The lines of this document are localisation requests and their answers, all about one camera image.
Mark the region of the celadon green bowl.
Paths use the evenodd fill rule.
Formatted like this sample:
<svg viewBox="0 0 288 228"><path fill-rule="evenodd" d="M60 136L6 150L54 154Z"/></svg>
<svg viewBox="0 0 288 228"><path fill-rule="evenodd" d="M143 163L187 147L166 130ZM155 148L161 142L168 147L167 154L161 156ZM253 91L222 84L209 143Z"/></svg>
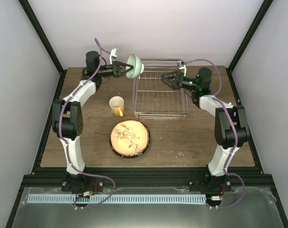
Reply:
<svg viewBox="0 0 288 228"><path fill-rule="evenodd" d="M127 60L126 77L133 79L138 77L144 71L144 64L135 54L131 54Z"/></svg>

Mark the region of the yellow mug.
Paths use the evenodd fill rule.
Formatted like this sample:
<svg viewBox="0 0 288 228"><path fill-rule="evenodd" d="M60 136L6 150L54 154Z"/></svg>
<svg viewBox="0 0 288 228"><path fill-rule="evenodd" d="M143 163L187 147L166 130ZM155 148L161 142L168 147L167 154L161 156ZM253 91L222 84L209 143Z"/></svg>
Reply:
<svg viewBox="0 0 288 228"><path fill-rule="evenodd" d="M120 96L114 96L109 100L111 112L115 116L123 117L124 115L124 99Z"/></svg>

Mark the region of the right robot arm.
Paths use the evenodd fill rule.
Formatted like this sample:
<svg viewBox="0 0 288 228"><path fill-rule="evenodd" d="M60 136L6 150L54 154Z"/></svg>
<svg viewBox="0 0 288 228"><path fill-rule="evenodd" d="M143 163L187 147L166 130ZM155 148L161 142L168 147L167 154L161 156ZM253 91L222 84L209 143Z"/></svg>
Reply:
<svg viewBox="0 0 288 228"><path fill-rule="evenodd" d="M178 70L162 74L161 81L173 90L191 92L192 103L215 117L217 147L201 186L207 191L219 190L225 184L232 158L250 137L245 108L225 103L211 93L212 71L206 67L200 68L194 78L186 77Z"/></svg>

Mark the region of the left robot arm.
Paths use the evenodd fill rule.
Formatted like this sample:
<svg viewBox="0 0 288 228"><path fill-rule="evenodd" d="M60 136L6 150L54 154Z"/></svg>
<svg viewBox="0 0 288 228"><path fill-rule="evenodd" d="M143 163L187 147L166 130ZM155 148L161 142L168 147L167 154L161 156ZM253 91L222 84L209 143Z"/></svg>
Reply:
<svg viewBox="0 0 288 228"><path fill-rule="evenodd" d="M97 51L86 53L86 66L78 86L65 98L56 99L52 104L52 130L63 145L66 157L66 175L63 186L72 191L85 191L90 180L107 179L110 177L85 173L85 163L82 158L80 136L83 132L84 121L82 106L93 96L102 84L104 77L120 77L125 75L133 78L136 67L141 63L131 55L127 62L110 61L106 63Z"/></svg>

